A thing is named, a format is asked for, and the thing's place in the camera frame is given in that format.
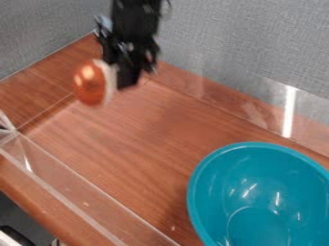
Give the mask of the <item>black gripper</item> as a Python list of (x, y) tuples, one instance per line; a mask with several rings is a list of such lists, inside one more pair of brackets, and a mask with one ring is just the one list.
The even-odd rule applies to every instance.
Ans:
[(118, 65), (118, 90), (138, 84), (142, 69), (146, 72), (155, 69), (159, 54), (155, 36), (165, 15), (163, 2), (171, 4), (170, 0), (112, 0), (111, 15), (94, 17), (102, 59), (107, 64), (124, 61)]

